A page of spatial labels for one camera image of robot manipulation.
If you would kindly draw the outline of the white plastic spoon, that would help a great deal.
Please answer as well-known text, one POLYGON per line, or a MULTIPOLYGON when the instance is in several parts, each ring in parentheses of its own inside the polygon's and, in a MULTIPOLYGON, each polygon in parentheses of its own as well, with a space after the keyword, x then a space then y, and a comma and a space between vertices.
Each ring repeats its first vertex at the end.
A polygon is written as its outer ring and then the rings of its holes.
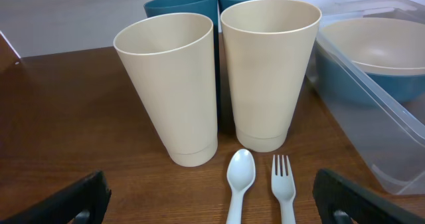
POLYGON ((256 179, 256 166, 249 150, 235 152, 228 165, 226 178, 232 192, 226 224, 241 224, 244 194, 256 179))

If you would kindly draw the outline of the white plastic fork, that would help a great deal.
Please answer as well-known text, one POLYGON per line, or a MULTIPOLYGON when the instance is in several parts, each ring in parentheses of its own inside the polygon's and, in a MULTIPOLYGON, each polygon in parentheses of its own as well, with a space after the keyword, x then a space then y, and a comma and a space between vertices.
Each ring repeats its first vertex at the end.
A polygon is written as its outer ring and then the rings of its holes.
POLYGON ((294 199, 296 197, 296 187, 289 156, 273 155, 272 193, 280 204, 282 224, 295 224, 294 199))

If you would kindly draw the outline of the left blue cup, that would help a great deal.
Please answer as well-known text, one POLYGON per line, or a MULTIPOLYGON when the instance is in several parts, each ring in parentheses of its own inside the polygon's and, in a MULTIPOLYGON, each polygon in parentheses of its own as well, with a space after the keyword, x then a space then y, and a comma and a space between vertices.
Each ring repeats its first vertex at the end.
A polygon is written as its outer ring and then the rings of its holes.
POLYGON ((147 17, 167 13, 198 13, 207 16, 213 23, 214 69, 216 83, 217 116, 220 116, 220 59, 218 40, 218 0, 152 0, 144 4, 147 17))

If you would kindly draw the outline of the clear plastic container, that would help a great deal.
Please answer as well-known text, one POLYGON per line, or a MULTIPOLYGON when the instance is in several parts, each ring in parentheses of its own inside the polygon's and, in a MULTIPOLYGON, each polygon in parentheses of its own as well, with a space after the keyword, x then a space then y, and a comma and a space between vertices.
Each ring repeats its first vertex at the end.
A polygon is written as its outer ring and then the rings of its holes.
POLYGON ((360 0, 324 8, 307 77, 381 186, 395 195, 419 195, 424 193, 424 94, 399 103, 321 32, 338 21, 371 17, 424 25, 424 6, 410 0, 360 0), (323 89, 315 63, 317 45, 361 86, 374 105, 353 104, 323 89))

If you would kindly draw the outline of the blue bowl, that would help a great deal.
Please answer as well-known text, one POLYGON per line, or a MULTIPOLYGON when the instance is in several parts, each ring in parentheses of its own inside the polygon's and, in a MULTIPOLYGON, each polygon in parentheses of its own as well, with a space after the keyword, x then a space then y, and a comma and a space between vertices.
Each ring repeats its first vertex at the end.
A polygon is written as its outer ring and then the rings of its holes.
MULTIPOLYGON (((353 104, 372 106, 372 98, 320 45, 315 48, 315 63, 319 81, 328 92, 353 104)), ((409 102, 424 94, 424 76, 394 76, 369 73, 381 88, 399 103, 409 102)))

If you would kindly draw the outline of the cream bowl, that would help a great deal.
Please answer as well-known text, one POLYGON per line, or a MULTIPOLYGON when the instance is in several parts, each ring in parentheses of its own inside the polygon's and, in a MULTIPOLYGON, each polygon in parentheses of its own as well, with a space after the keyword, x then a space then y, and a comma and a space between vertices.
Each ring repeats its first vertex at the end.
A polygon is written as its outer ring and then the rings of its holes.
POLYGON ((424 25, 389 18, 338 21, 321 29, 360 69, 370 74, 424 74, 424 25))

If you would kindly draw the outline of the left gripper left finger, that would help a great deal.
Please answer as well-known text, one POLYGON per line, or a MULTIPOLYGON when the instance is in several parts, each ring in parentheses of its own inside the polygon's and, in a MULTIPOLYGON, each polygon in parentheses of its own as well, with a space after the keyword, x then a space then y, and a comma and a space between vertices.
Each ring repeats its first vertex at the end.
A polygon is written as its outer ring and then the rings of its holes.
POLYGON ((95 171, 1 222, 101 223, 111 195, 104 172, 95 171))

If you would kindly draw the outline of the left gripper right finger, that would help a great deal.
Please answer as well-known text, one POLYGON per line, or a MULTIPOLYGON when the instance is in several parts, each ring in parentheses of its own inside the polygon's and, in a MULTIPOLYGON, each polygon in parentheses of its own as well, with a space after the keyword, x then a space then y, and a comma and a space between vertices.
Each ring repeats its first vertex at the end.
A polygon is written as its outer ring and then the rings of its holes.
POLYGON ((319 169, 313 198, 325 224, 424 224, 424 219, 375 195, 330 169, 319 169))

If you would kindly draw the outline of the beige cup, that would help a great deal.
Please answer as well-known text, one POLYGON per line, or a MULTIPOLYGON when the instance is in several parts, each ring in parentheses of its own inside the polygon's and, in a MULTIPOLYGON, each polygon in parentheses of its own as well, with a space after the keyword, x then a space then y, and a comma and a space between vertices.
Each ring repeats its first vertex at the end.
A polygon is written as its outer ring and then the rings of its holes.
POLYGON ((322 18, 305 1, 250 0, 220 15, 238 141, 255 152, 285 142, 322 18))
POLYGON ((114 38, 116 49, 171 159, 208 162, 218 148, 213 22, 198 13, 138 21, 114 38))

